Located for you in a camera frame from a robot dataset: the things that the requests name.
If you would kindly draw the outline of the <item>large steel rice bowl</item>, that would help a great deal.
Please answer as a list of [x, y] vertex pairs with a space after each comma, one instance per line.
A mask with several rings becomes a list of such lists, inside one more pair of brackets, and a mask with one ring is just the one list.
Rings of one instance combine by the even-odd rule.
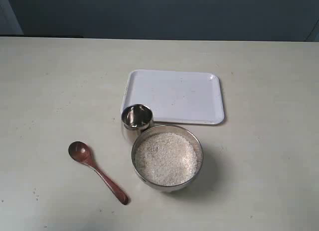
[[[178, 134], [180, 136], [183, 136], [184, 138], [186, 138], [192, 145], [195, 153], [196, 153], [196, 159], [197, 159], [197, 166], [196, 166], [196, 172], [194, 174], [194, 176], [186, 181], [185, 183], [182, 183], [180, 185], [175, 185], [175, 186], [162, 186], [162, 185], [157, 185], [155, 183], [152, 183], [150, 181], [148, 181], [146, 178], [144, 178], [136, 169], [136, 164], [135, 164], [135, 152], [137, 151], [137, 148], [140, 146], [140, 144], [145, 141], [147, 138], [159, 134], [159, 133], [174, 133], [174, 134]], [[199, 140], [197, 139], [196, 136], [194, 136], [193, 133], [191, 133], [189, 130], [177, 126], [177, 125], [157, 125], [154, 126], [150, 129], [148, 129], [147, 131], [143, 132], [134, 142], [133, 146], [132, 146], [132, 152], [131, 152], [131, 158], [132, 158], [132, 164], [134, 167], [134, 170], [137, 174], [137, 176], [144, 182], [146, 183], [148, 186], [163, 191], [163, 192], [174, 192], [180, 189], [183, 189], [185, 187], [187, 187], [192, 181], [194, 181], [198, 174], [200, 173], [200, 170], [202, 168], [202, 164], [203, 164], [203, 148], [202, 145], [200, 144]]]

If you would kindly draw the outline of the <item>small steel cup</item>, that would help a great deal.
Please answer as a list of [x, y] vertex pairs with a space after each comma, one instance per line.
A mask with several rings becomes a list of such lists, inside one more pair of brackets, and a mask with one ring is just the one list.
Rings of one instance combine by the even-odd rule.
[[153, 126], [153, 112], [145, 105], [133, 104], [121, 114], [122, 124], [129, 130], [145, 130]]

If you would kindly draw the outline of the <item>brown wooden spoon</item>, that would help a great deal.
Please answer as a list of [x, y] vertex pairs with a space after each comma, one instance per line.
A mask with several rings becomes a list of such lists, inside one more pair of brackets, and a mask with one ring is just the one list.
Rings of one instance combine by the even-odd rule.
[[94, 170], [121, 204], [127, 205], [129, 203], [128, 195], [98, 167], [91, 148], [87, 144], [75, 141], [69, 145], [68, 153], [73, 160]]

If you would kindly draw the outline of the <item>white plastic tray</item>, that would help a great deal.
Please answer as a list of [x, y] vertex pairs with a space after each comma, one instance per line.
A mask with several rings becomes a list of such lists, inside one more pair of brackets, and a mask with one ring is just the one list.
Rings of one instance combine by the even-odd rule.
[[212, 73], [134, 70], [121, 110], [133, 104], [148, 107], [155, 122], [217, 125], [225, 118], [220, 80]]

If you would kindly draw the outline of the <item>white uncooked rice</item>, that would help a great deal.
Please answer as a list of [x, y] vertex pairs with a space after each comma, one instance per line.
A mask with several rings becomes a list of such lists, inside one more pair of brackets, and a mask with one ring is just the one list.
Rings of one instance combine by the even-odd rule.
[[143, 141], [135, 152], [137, 171], [148, 181], [175, 186], [190, 180], [197, 166], [191, 143], [178, 134], [159, 133]]

